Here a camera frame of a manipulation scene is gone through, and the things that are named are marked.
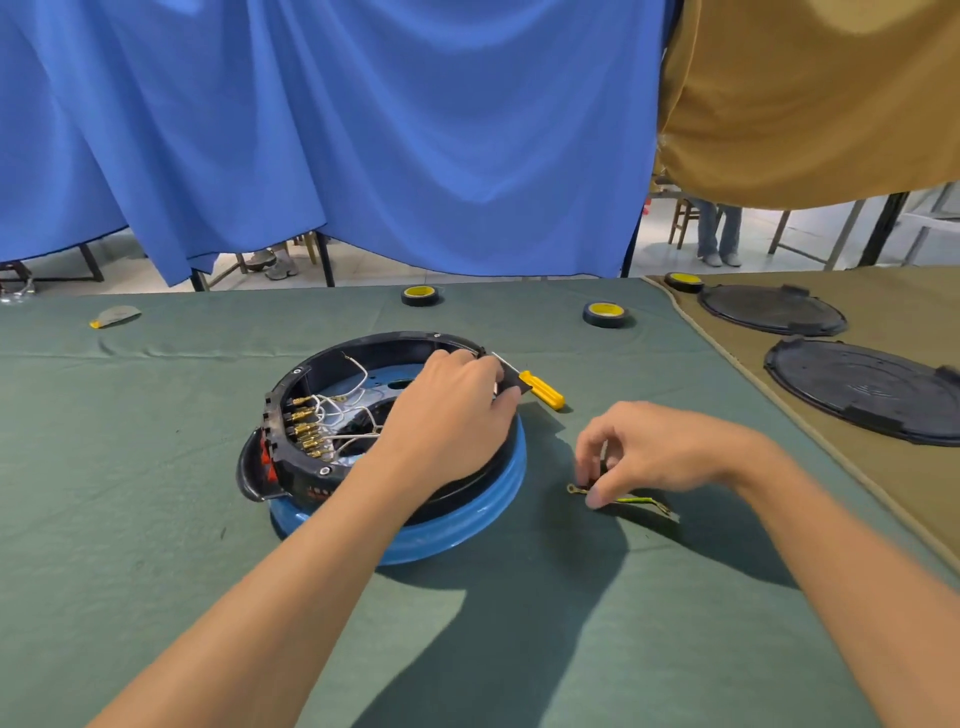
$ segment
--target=yellow screwdriver handle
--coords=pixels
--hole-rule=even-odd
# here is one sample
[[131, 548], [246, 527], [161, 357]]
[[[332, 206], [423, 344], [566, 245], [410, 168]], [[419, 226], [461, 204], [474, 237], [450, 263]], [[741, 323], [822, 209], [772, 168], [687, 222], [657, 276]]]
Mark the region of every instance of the yellow screwdriver handle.
[[546, 404], [554, 409], [563, 409], [566, 404], [564, 396], [556, 389], [551, 387], [538, 376], [533, 376], [529, 371], [520, 372], [520, 378], [530, 385], [533, 393]]

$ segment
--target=hand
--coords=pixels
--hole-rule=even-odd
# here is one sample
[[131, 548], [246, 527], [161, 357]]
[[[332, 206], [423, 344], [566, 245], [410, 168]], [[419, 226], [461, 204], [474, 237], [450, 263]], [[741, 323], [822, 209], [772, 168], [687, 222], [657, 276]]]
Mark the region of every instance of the hand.
[[[605, 444], [608, 471], [601, 476]], [[587, 505], [599, 508], [636, 488], [734, 485], [746, 463], [776, 451], [772, 441], [741, 425], [651, 402], [622, 401], [577, 438], [577, 480], [584, 487], [596, 480]]]
[[520, 401], [516, 387], [496, 399], [503, 378], [495, 356], [466, 350], [431, 354], [397, 399], [376, 445], [364, 459], [387, 457], [417, 475], [424, 498], [476, 473], [503, 445]]

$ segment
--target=floor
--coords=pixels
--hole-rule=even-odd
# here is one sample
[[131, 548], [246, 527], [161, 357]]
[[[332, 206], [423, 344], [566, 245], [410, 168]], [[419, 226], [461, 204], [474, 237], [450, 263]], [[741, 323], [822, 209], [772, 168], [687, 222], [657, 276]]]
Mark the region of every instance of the floor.
[[[859, 222], [840, 259], [838, 268], [856, 265], [866, 245], [877, 216], [883, 207], [883, 198], [869, 200], [864, 206]], [[691, 224], [684, 246], [677, 250], [676, 244], [667, 245], [670, 224], [673, 218], [673, 200], [655, 200], [650, 214], [643, 218], [636, 241], [636, 254], [630, 275], [649, 276], [683, 271], [688, 273], [718, 272], [696, 259], [696, 230]], [[797, 210], [791, 213], [782, 242], [795, 248], [827, 257], [852, 204]], [[786, 250], [768, 255], [780, 213], [775, 210], [744, 210], [740, 232], [740, 257], [742, 272], [757, 271], [802, 271], [820, 270], [822, 264]], [[897, 265], [906, 255], [917, 229], [909, 223], [894, 230], [884, 250], [880, 264]], [[160, 278], [150, 261], [144, 257], [136, 238], [129, 230], [121, 231], [103, 240], [90, 244], [101, 262], [103, 283], [95, 282], [50, 282], [40, 283], [42, 295], [87, 295], [106, 293], [161, 293], [192, 291], [189, 281], [172, 288]], [[329, 246], [337, 285], [404, 285], [416, 283], [451, 283], [478, 280], [514, 280], [451, 276], [422, 268], [415, 268], [389, 258], [367, 253], [347, 243], [334, 241]], [[270, 287], [323, 286], [324, 274], [320, 266], [314, 266], [303, 247], [292, 247], [300, 274], [284, 281], [271, 281], [262, 274], [242, 275], [234, 272], [217, 284], [216, 290], [252, 289]], [[233, 255], [221, 255], [214, 273], [226, 270], [235, 261]], [[917, 258], [918, 265], [960, 264], [960, 240], [945, 233], [932, 232]], [[86, 273], [83, 259], [76, 250], [47, 255], [30, 262], [35, 275], [82, 276]]]

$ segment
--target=jeans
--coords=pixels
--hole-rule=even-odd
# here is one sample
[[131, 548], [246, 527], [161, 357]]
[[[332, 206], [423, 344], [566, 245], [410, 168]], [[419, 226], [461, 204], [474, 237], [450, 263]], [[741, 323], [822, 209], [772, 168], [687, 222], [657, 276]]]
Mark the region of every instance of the jeans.
[[[695, 197], [688, 198], [694, 207], [700, 210], [700, 226], [697, 229], [697, 255], [706, 257], [720, 253], [726, 257], [736, 253], [740, 246], [740, 220], [743, 217], [743, 207], [730, 205], [715, 205]], [[720, 236], [720, 249], [717, 250], [717, 218], [723, 212], [723, 234]]]

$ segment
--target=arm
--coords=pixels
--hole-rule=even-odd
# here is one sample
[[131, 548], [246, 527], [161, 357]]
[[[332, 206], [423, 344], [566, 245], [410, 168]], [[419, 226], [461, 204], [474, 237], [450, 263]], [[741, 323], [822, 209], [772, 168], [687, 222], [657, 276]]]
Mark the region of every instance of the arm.
[[334, 495], [130, 683], [89, 728], [293, 726], [403, 523], [503, 443], [519, 392], [495, 359], [435, 353]]
[[[606, 445], [610, 470], [600, 476]], [[837, 503], [772, 441], [647, 402], [615, 405], [577, 442], [588, 505], [635, 488], [733, 488], [754, 508], [888, 726], [960, 724], [960, 595]]]

